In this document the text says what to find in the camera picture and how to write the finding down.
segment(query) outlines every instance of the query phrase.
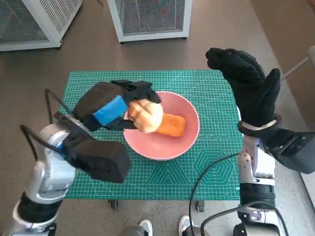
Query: metal mesh panel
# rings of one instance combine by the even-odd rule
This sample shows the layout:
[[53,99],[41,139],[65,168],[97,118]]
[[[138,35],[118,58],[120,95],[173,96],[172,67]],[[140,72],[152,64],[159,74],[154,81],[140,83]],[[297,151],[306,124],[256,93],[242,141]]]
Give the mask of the metal mesh panel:
[[49,19],[54,24],[58,33],[63,30],[63,27],[67,23],[70,15],[73,13],[77,0],[40,0],[40,4],[43,6]]
[[115,0],[124,35],[183,31],[185,0]]
[[21,0],[0,0],[0,44],[47,40]]

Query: green cutting mat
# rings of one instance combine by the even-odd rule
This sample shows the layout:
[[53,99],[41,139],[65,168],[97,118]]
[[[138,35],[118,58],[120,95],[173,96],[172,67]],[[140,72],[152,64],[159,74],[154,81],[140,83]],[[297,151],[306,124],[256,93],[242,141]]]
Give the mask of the green cutting mat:
[[[79,98],[100,81],[126,79],[153,83],[154,90],[178,93],[197,109],[200,134],[184,155],[165,162],[149,160],[134,152],[122,132],[100,129],[94,137],[114,140],[128,147],[132,168],[124,184],[91,180],[77,171],[67,198],[73,199],[165,199],[187,200],[194,183],[209,165],[238,152],[242,136],[237,130],[238,114],[228,83],[219,71],[77,71],[71,72],[63,100],[71,108]],[[239,199],[236,158],[213,167],[201,182],[196,195],[200,200]]]

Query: pink bowl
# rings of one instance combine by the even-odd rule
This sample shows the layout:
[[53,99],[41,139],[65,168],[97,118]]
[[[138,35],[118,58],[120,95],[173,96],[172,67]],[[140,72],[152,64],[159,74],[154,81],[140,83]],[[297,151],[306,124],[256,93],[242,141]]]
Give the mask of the pink bowl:
[[199,134],[199,116],[193,105],[184,97],[173,92],[158,91],[164,113],[186,119],[184,134],[179,138],[138,130],[125,130],[124,137],[130,147],[140,155],[156,161],[174,159],[191,148]]

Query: black glove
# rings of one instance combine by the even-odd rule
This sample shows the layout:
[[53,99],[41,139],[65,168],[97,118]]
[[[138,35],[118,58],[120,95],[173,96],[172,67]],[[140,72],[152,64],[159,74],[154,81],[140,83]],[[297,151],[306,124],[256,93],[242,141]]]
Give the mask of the black glove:
[[242,121],[260,127],[274,120],[275,102],[280,91],[280,71],[266,77],[256,58],[234,49],[211,48],[208,66],[220,70],[229,82]]
[[101,127],[110,130],[136,129],[131,120],[121,116],[132,100],[148,99],[160,103],[161,99],[151,86],[144,81],[100,82],[81,97],[73,113],[90,131]]

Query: black cable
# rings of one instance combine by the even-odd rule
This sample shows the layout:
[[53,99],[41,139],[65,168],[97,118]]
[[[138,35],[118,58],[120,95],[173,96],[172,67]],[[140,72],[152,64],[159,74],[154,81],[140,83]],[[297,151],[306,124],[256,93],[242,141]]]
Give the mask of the black cable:
[[283,229],[284,229],[284,232],[285,232],[285,235],[286,236],[289,236],[289,232],[287,230],[287,227],[286,227],[286,224],[285,224],[285,221],[284,221],[284,218],[282,217],[280,211],[273,205],[273,204],[270,204],[268,202],[265,202],[265,201],[253,201],[253,202],[250,202],[250,203],[247,203],[247,204],[244,204],[242,206],[238,206],[236,208],[233,208],[233,209],[230,209],[230,210],[225,210],[225,211],[222,211],[220,213],[217,213],[215,215],[212,215],[210,217],[208,217],[207,219],[205,219],[202,224],[201,224],[201,229],[200,229],[200,232],[201,232],[201,235],[202,236],[205,236],[205,226],[206,224],[208,224],[211,220],[214,220],[220,216],[224,216],[224,215],[227,215],[227,214],[230,214],[232,212],[235,212],[235,211],[238,211],[238,210],[242,210],[242,209],[245,209],[247,207],[251,207],[252,205],[256,205],[256,204],[265,204],[265,205],[268,205],[270,208],[272,208],[278,215],[278,217],[280,218],[281,220],[281,223],[282,223],[282,226],[283,226]]
[[38,156],[37,156],[37,153],[36,153],[36,150],[35,150],[35,147],[34,147],[34,144],[32,143],[31,139],[30,139],[30,136],[35,139],[38,143],[40,143],[41,145],[43,145],[44,147],[46,148],[49,148],[51,149],[52,151],[55,151],[61,155],[64,155],[64,153],[59,150],[58,148],[56,148],[55,146],[53,145],[50,145],[49,143],[47,143],[46,141],[44,141],[41,137],[39,137],[37,134],[35,134],[33,131],[31,131],[27,126],[21,124],[20,125],[20,129],[21,131],[23,132],[23,134],[25,135],[25,138],[27,139],[30,147],[31,147],[31,151],[33,153],[33,156],[35,158],[35,161],[38,160]]
[[[195,194],[195,191],[197,189],[197,186],[199,185],[199,183],[201,182],[201,180],[203,179],[203,177],[206,175],[206,173],[211,169],[211,167],[213,167],[214,165],[226,160],[226,159],[229,159],[231,157],[234,157],[238,155],[238,153],[235,153],[235,154],[232,154],[232,155],[229,155],[229,156],[226,156],[224,158],[221,158],[213,163],[211,163],[208,168],[202,173],[202,175],[199,177],[197,183],[195,184],[194,188],[193,188],[193,191],[191,193],[191,197],[190,197],[190,201],[189,201],[189,223],[190,223],[190,228],[191,228],[191,233],[192,233],[192,236],[195,236],[194,234],[194,231],[193,231],[193,224],[192,224],[192,216],[191,216],[191,202],[193,200],[193,197],[194,197],[194,194]],[[265,201],[253,201],[253,202],[250,202],[250,203],[247,203],[247,204],[244,204],[242,206],[239,206],[239,207],[236,207],[236,208],[233,208],[233,209],[230,209],[230,210],[225,210],[225,211],[222,211],[222,212],[219,212],[215,215],[212,215],[210,217],[208,217],[207,219],[205,219],[202,224],[201,224],[201,235],[202,236],[205,236],[205,232],[204,232],[204,227],[206,224],[208,224],[211,220],[214,220],[220,216],[224,216],[224,215],[227,215],[227,214],[230,214],[232,212],[235,212],[235,211],[238,211],[238,210],[242,210],[244,208],[247,208],[247,207],[250,207],[250,206],[253,206],[253,205],[256,205],[256,204],[265,204],[265,205],[268,205],[270,208],[272,208],[276,214],[278,215],[278,217],[280,218],[281,220],[281,223],[283,225],[283,229],[284,229],[284,232],[285,232],[285,235],[286,236],[289,236],[289,233],[288,233],[288,230],[287,230],[287,227],[286,227],[286,224],[285,224],[285,221],[284,221],[284,218],[282,217],[280,211],[273,205],[273,204],[270,204],[268,202],[265,202]]]
[[100,5],[102,5],[103,6],[103,3],[102,3],[102,1],[101,0],[96,0]]
[[190,228],[191,228],[191,233],[192,233],[192,236],[195,236],[194,234],[194,231],[193,231],[193,225],[192,225],[192,218],[191,218],[191,202],[193,200],[193,197],[195,195],[195,191],[197,189],[197,186],[199,185],[199,183],[201,182],[201,180],[203,179],[203,177],[206,175],[206,173],[208,172],[208,170],[211,169],[211,167],[213,167],[214,165],[226,160],[226,159],[229,159],[231,157],[234,157],[234,156],[237,156],[238,153],[235,153],[235,154],[232,154],[232,155],[229,155],[229,156],[226,156],[224,158],[221,158],[220,160],[217,160],[213,163],[210,164],[210,166],[208,166],[208,168],[202,173],[202,175],[199,177],[197,183],[195,184],[193,190],[192,190],[192,193],[191,193],[191,197],[190,197],[190,201],[189,201],[189,222],[190,222]]
[[73,112],[70,110],[70,108],[60,99],[58,98],[53,92],[51,92],[49,89],[45,89],[45,100],[46,100],[46,105],[47,105],[47,111],[48,111],[48,119],[49,123],[53,123],[53,116],[51,113],[51,106],[50,106],[50,100],[49,100],[49,95],[51,95],[56,101],[59,102],[60,105],[65,109],[65,111],[74,117]]

